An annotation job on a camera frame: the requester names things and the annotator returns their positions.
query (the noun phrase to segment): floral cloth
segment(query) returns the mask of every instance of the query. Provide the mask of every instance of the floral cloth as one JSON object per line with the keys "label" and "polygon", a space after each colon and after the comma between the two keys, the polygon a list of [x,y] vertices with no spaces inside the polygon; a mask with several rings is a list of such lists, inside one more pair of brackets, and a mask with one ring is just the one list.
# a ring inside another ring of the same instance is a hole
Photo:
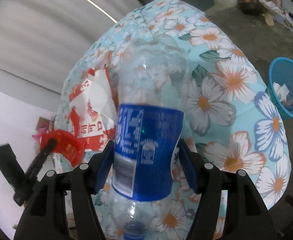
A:
{"label": "floral cloth", "polygon": [[[189,56],[192,85],[187,100],[182,137],[223,171],[244,169],[255,183],[267,208],[287,187],[291,165],[282,119],[265,93],[266,85],[243,52],[206,17],[205,13],[179,0],[155,0],[129,13],[105,33],[75,65],[64,83],[56,128],[68,128],[69,94],[81,83],[84,70],[111,54],[116,69],[125,48],[135,38],[151,41],[154,35],[172,36]],[[87,153],[88,161],[94,154]],[[70,170],[56,155],[59,172]],[[146,239],[186,238],[200,201],[189,188],[179,162],[166,215],[152,221],[155,233]],[[93,196],[102,229],[107,237],[120,239],[109,215],[110,175],[104,189]],[[227,192],[222,192],[215,238],[222,235]]]}

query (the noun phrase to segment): concrete floor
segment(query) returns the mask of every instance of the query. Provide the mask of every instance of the concrete floor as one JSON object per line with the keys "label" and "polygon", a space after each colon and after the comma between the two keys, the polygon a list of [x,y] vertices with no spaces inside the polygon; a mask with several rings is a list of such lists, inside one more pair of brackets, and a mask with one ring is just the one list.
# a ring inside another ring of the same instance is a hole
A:
{"label": "concrete floor", "polygon": [[[280,23],[268,26],[264,18],[242,14],[236,7],[209,9],[207,17],[221,28],[246,55],[268,83],[268,70],[276,57],[293,60],[293,33]],[[293,196],[293,119],[284,120],[288,148],[292,163],[290,181],[284,196],[270,210],[275,227],[281,231],[293,220],[293,208],[285,201],[286,195]]]}

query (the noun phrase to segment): orange flower center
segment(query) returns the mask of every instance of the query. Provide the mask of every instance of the orange flower center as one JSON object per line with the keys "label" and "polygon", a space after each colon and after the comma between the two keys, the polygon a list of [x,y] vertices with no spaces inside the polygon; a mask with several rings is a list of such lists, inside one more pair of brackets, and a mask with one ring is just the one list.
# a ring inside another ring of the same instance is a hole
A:
{"label": "orange flower center", "polygon": [[273,117],[273,131],[278,132],[280,130],[279,119],[275,116]]}
{"label": "orange flower center", "polygon": [[241,158],[227,158],[224,162],[224,168],[228,172],[236,173],[238,169],[243,168],[243,161]]}
{"label": "orange flower center", "polygon": [[232,49],[232,53],[239,56],[239,57],[243,57],[244,54],[242,51],[240,51],[239,49]]}
{"label": "orange flower center", "polygon": [[103,188],[104,191],[109,191],[110,190],[110,184],[106,183],[104,185],[104,188]]}
{"label": "orange flower center", "polygon": [[122,228],[117,230],[117,236],[123,236],[123,229]]}
{"label": "orange flower center", "polygon": [[242,87],[242,78],[241,72],[236,73],[235,75],[230,75],[225,77],[228,90],[237,90]]}
{"label": "orange flower center", "polygon": [[200,20],[201,20],[202,22],[210,22],[210,20],[209,20],[208,18],[206,18],[206,17],[202,17]]}
{"label": "orange flower center", "polygon": [[203,111],[210,110],[210,104],[208,102],[208,99],[206,97],[200,97],[198,100],[198,106],[201,107]]}
{"label": "orange flower center", "polygon": [[283,187],[283,183],[284,183],[284,179],[282,178],[279,178],[275,181],[275,184],[274,184],[274,191],[276,193],[280,192],[280,190],[282,189]]}
{"label": "orange flower center", "polygon": [[178,23],[178,24],[175,26],[175,28],[176,28],[176,30],[181,31],[181,30],[184,29],[184,25],[181,24],[181,23]]}
{"label": "orange flower center", "polygon": [[205,34],[203,36],[203,39],[206,41],[215,41],[217,39],[217,36],[215,34]]}
{"label": "orange flower center", "polygon": [[175,228],[179,224],[178,220],[171,214],[165,217],[164,223],[170,228]]}

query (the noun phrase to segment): green leaf print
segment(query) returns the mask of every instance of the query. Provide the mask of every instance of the green leaf print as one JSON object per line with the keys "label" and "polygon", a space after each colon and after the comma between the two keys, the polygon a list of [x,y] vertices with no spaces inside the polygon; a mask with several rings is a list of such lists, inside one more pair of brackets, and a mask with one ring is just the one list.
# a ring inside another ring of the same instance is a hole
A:
{"label": "green leaf print", "polygon": [[192,78],[195,79],[198,86],[202,85],[203,79],[208,74],[208,71],[201,65],[198,65],[195,70],[192,71]]}
{"label": "green leaf print", "polygon": [[102,206],[102,201],[101,201],[101,196],[98,196],[96,199],[95,199],[95,202],[94,202],[94,205],[96,206]]}
{"label": "green leaf print", "polygon": [[191,38],[192,38],[192,36],[191,36],[190,33],[184,34],[181,37],[179,37],[179,39],[182,40],[182,41],[188,41]]}
{"label": "green leaf print", "polygon": [[196,150],[198,151],[198,154],[201,155],[202,159],[203,159],[206,163],[212,163],[212,162],[210,162],[210,161],[204,156],[204,154],[203,154],[203,152],[204,152],[204,148],[205,148],[206,144],[205,144],[205,143],[196,143],[195,146],[196,146]]}
{"label": "green leaf print", "polygon": [[199,55],[203,60],[215,64],[220,59],[220,55],[216,50],[209,50]]}

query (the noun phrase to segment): plastic bottle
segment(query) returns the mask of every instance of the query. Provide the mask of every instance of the plastic bottle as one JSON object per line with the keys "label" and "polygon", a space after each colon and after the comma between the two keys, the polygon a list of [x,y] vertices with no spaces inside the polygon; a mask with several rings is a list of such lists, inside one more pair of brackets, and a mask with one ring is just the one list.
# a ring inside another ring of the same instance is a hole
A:
{"label": "plastic bottle", "polygon": [[125,240],[144,239],[168,206],[172,158],[190,81],[186,53],[167,35],[138,40],[120,64],[111,218]]}

